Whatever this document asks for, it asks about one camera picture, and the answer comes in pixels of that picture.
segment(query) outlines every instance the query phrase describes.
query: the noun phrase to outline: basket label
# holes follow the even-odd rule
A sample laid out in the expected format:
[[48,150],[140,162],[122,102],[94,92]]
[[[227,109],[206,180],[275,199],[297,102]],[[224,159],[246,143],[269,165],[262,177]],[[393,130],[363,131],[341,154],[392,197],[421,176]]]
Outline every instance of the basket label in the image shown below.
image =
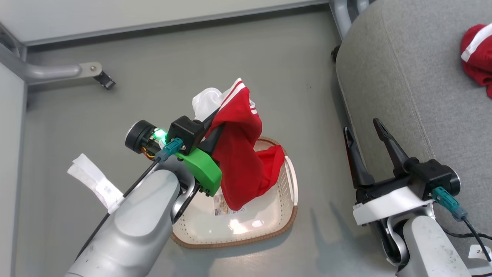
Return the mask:
[[242,207],[240,210],[231,210],[227,203],[225,202],[225,198],[223,194],[215,194],[214,196],[214,210],[215,215],[224,215],[224,214],[236,214],[245,212],[246,209]]

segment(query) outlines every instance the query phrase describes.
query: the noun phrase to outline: red cloth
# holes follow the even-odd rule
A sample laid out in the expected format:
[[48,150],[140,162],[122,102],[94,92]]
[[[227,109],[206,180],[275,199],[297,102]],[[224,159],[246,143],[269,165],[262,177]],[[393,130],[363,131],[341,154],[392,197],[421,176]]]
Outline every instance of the red cloth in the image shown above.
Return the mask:
[[464,72],[481,86],[487,86],[492,98],[492,24],[470,28],[461,41]]
[[220,162],[220,186],[225,201],[232,210],[240,210],[277,182],[284,154],[280,145],[254,151],[262,123],[243,81],[238,79],[224,94],[225,99],[210,129],[225,123],[213,158]]

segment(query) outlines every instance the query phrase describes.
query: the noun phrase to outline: green light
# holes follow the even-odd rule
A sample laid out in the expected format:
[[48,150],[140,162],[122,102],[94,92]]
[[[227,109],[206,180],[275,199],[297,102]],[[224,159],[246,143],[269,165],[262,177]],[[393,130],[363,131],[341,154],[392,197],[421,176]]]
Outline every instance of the green light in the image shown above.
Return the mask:
[[166,138],[167,133],[163,129],[157,129],[154,131],[152,136],[155,140],[159,141]]

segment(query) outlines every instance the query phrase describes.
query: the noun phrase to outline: laundry basket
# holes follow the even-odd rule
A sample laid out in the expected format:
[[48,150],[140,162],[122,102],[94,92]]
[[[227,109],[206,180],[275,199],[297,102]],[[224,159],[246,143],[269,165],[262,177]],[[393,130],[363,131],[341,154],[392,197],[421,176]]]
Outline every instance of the laundry basket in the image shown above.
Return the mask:
[[[261,137],[254,149],[276,144]],[[292,162],[285,150],[284,154],[277,183],[240,211],[228,208],[220,189],[214,197],[197,194],[173,225],[172,240],[186,248],[207,249],[264,241],[285,233],[296,219],[298,188]]]

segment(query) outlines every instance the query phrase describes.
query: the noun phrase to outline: basket handle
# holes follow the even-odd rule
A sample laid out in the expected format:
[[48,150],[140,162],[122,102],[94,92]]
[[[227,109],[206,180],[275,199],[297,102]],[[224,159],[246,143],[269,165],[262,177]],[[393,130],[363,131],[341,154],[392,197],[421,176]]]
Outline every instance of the basket handle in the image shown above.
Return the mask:
[[299,189],[297,187],[296,171],[294,170],[294,165],[292,164],[289,156],[285,156],[285,161],[288,165],[288,167],[286,167],[287,172],[290,175],[289,178],[287,178],[287,181],[289,182],[289,188],[291,189],[290,192],[293,195],[294,206],[297,206],[297,201],[299,199]]

